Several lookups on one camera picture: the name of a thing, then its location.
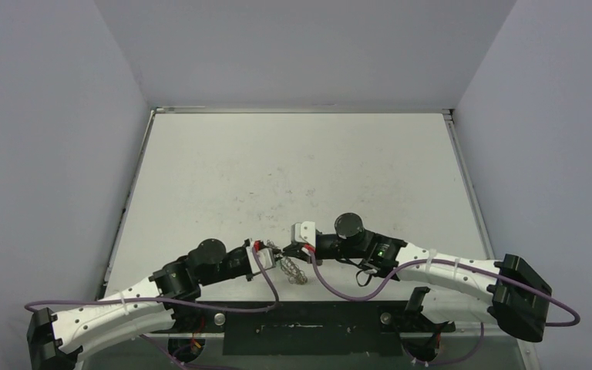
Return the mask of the silver keyring disc with rings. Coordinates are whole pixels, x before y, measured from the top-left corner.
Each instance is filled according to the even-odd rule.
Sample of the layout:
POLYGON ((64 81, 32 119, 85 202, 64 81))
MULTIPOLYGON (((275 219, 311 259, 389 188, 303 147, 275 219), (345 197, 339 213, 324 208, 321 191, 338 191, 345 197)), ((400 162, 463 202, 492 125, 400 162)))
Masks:
POLYGON ((308 278, 303 270, 289 256, 284 255, 271 240, 267 240, 265 244, 272 250, 277 266, 282 270, 290 284, 305 285, 308 283, 308 278))

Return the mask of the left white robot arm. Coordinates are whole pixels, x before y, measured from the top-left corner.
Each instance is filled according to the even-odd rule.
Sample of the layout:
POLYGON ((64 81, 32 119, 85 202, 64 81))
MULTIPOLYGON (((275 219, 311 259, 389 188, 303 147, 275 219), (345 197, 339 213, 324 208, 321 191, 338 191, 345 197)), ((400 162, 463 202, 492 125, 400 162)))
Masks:
POLYGON ((218 239, 165 264, 132 286, 98 301, 30 302, 27 331, 33 369, 74 369, 90 355, 154 331, 193 330, 206 311, 250 314, 250 308, 228 308, 198 302, 204 286, 253 277, 274 266, 271 249, 246 240, 228 250, 218 239))

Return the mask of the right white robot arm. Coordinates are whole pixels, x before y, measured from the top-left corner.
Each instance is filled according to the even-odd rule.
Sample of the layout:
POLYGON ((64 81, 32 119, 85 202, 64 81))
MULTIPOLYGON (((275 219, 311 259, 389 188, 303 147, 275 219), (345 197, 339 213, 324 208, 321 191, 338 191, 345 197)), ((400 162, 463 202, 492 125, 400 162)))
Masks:
POLYGON ((523 258, 508 254, 502 260, 476 260, 439 253, 364 227, 359 215, 342 214, 335 231, 323 234, 315 223, 291 228, 284 256, 308 263, 335 260, 386 281, 411 281, 430 291, 405 309, 407 325, 422 331, 446 321, 497 325, 514 338, 537 343, 547 327, 552 289, 523 258))

